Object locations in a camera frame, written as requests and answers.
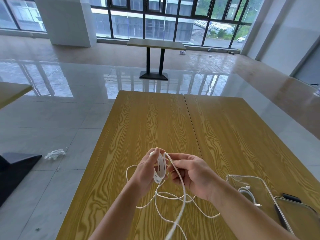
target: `forearm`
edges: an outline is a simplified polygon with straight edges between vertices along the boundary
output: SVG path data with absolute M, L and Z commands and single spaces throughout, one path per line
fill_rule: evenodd
M 211 203 L 239 240 L 297 239 L 220 177 L 212 189 Z
M 127 183 L 89 240 L 126 239 L 138 200 L 135 185 Z

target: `crumpled plastic bag on floor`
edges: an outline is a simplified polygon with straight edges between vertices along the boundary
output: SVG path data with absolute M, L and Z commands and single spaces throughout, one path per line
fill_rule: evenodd
M 52 151 L 50 153 L 48 153 L 44 159 L 53 159 L 53 160 L 56 160 L 58 158 L 59 155 L 65 155 L 66 153 L 64 152 L 63 149 L 58 149 L 58 150 L 55 150 L 55 151 Z

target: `person's right arm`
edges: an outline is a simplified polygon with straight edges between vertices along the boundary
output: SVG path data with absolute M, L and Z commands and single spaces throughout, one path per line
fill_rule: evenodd
M 239 240 L 297 240 L 235 188 L 220 178 L 204 160 L 194 155 L 169 153 L 185 186 L 199 198 L 210 201 Z M 181 180 L 170 165 L 174 183 Z

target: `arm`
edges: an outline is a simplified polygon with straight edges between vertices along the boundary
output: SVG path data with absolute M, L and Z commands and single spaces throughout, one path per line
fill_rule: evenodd
M 214 173 L 204 160 L 182 153 L 169 153 L 169 155 L 176 160 L 174 165 L 179 168 L 185 186 L 199 198 L 210 201 L 239 240 L 297 240 L 294 235 Z M 172 165 L 168 170 L 171 172 L 173 182 L 181 184 Z
M 150 149 L 142 158 L 134 174 L 115 199 L 89 240 L 126 239 L 140 198 L 146 195 L 153 183 L 154 164 L 159 153 L 165 150 Z

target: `black table base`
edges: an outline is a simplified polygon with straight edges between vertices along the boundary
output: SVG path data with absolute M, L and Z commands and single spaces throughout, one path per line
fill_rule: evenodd
M 6 201 L 42 155 L 3 153 L 0 155 L 0 206 Z
M 168 81 L 168 74 L 162 73 L 165 49 L 161 49 L 159 72 L 150 72 L 150 48 L 146 48 L 146 71 L 140 73 L 141 79 L 165 80 Z

